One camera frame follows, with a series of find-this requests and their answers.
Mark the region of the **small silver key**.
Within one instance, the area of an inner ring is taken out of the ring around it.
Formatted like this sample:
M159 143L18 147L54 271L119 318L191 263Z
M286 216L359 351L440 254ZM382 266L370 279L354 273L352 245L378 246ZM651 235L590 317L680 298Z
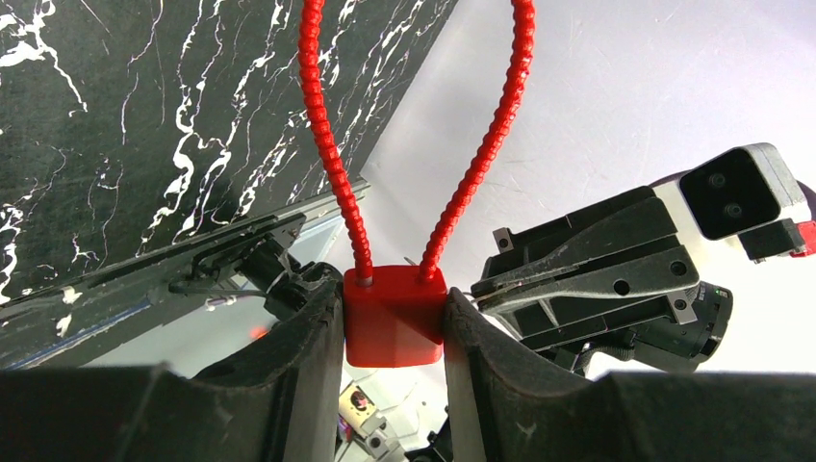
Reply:
M486 300L492 298L496 294L497 294L496 292L491 292L491 293L487 293L487 294L484 294L484 295L468 294L468 296L471 298L472 302L481 303L483 301L486 301Z

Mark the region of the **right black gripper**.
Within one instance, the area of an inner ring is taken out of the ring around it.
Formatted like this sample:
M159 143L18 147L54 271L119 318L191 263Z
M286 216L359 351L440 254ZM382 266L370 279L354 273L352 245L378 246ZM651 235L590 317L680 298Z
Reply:
M664 202L623 192L514 233L494 232L472 294L517 341L584 373L603 353L664 372L693 372L717 351L732 293L700 277Z

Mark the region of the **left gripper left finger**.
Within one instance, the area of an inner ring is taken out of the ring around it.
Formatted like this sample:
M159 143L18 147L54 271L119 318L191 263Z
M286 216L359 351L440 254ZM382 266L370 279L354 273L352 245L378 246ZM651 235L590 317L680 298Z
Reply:
M165 365L1 375L5 461L330 461L343 360L339 281L192 378Z

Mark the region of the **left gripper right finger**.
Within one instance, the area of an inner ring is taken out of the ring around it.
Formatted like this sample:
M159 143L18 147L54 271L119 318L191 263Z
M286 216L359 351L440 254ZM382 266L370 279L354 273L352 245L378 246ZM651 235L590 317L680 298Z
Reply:
M444 360L457 461L811 461L806 374L567 372L489 323L457 289Z

